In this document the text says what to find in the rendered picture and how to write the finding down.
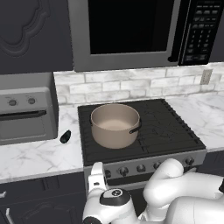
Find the white wall outlet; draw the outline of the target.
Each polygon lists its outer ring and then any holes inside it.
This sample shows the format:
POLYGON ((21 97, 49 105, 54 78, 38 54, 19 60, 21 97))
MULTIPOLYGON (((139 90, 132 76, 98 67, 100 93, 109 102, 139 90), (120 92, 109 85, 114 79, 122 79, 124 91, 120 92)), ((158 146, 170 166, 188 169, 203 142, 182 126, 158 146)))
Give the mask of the white wall outlet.
POLYGON ((209 84, 209 81, 210 81, 210 78, 211 78, 211 75, 212 75, 212 69, 205 69, 203 71, 203 74, 201 76, 201 80, 200 80, 200 84, 201 85, 208 85, 209 84))

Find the black stove with grates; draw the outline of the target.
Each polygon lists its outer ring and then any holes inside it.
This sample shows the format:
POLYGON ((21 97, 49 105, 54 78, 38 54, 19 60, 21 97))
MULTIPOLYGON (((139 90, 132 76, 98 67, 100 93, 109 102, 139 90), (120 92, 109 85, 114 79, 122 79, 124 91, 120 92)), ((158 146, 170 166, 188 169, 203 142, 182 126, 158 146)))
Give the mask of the black stove with grates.
POLYGON ((175 158, 186 172, 203 164, 206 146, 166 100, 129 101, 127 104, 141 116, 142 128, 132 145, 119 150, 104 148, 92 137, 89 118, 98 106, 78 107, 85 177, 90 175, 95 162, 102 162, 104 170, 111 171, 111 178, 106 178, 109 186, 138 189, 144 187, 155 172, 153 165, 156 162, 163 163, 168 158, 175 158), (185 163, 188 157, 194 159, 191 166, 185 163), (138 172, 139 165, 144 165, 146 171, 138 172), (120 174, 121 167, 129 169, 126 177, 120 174))

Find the dark grey drawer front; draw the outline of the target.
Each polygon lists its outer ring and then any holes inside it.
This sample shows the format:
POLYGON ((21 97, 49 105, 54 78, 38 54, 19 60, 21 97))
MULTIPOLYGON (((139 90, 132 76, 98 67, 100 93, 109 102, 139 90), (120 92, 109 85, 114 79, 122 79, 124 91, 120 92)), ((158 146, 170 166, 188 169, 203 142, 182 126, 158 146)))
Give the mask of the dark grey drawer front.
POLYGON ((4 191, 7 193, 5 198, 0 199, 0 203, 29 200, 38 196, 84 192, 84 174, 75 172, 0 184, 0 193, 4 191))

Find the dark grey base cupboard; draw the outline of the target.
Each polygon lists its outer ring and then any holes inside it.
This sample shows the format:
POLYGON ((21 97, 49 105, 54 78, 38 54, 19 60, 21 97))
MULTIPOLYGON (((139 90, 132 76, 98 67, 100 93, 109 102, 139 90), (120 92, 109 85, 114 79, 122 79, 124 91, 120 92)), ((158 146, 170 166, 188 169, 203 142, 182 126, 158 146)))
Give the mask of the dark grey base cupboard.
POLYGON ((224 150, 207 153, 198 172, 224 177, 224 150))

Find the grey toaster oven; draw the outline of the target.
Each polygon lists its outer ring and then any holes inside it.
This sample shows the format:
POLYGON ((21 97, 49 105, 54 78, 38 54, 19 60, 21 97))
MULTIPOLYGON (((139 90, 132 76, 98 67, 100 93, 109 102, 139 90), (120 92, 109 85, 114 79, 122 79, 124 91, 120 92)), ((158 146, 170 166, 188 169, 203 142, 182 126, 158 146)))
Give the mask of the grey toaster oven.
POLYGON ((0 114, 45 110, 41 117, 0 121, 0 145, 54 139, 58 136, 59 104, 53 72, 0 75, 0 114), (36 102, 29 104, 28 99, 36 102), (17 105, 10 106, 14 99, 17 105))

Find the beige cooking pot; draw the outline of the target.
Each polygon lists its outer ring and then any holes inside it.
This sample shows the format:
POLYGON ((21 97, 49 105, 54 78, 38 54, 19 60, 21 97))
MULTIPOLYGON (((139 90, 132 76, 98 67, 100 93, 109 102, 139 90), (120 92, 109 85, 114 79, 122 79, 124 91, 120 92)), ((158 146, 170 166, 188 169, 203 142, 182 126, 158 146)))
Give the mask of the beige cooking pot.
POLYGON ((94 109, 89 121, 94 140, 108 149, 130 146, 142 127, 139 113, 121 103, 105 104, 94 109))

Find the dark grey wall cupboard door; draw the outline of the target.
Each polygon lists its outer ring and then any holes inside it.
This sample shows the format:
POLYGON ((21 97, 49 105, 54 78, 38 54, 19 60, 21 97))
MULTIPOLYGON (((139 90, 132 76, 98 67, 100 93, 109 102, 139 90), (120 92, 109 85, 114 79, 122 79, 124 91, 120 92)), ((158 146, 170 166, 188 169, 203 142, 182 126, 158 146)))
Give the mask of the dark grey wall cupboard door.
POLYGON ((0 74, 72 69, 67 0, 0 0, 0 74))

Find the dark grey base cupboard door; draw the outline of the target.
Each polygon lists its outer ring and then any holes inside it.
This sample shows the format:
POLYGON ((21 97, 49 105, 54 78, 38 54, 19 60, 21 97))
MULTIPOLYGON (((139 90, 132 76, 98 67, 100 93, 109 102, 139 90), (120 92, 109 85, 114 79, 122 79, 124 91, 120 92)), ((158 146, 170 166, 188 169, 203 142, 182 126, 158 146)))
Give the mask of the dark grey base cupboard door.
POLYGON ((0 224, 10 224, 6 208, 14 224, 82 224, 85 202, 85 193, 78 192, 0 206, 0 224))

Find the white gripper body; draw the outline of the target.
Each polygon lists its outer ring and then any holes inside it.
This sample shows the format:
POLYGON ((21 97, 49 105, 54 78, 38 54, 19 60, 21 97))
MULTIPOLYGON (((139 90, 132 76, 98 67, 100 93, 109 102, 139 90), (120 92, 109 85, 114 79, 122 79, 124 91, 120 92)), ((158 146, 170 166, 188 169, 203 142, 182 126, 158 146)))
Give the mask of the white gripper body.
POLYGON ((92 176, 101 175, 104 176, 104 168, 102 162, 96 162, 93 164, 90 174, 92 176))

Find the silver black microwave oven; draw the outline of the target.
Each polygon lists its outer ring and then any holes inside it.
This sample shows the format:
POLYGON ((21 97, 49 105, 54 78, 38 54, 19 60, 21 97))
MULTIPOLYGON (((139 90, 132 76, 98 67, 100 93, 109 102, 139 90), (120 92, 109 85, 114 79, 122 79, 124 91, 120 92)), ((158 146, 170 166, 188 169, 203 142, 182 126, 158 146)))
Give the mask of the silver black microwave oven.
POLYGON ((190 0, 170 62, 181 0, 68 0, 76 72, 224 61, 224 0, 190 0))

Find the dark purple eggplant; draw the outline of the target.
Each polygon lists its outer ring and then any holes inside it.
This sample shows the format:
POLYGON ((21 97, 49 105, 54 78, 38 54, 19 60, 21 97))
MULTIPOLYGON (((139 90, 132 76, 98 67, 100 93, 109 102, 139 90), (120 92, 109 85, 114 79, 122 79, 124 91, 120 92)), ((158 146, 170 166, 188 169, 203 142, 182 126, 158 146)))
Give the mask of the dark purple eggplant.
POLYGON ((70 130, 67 130, 61 137, 60 137, 60 142, 62 144, 66 144, 69 139, 71 137, 71 131, 70 130))

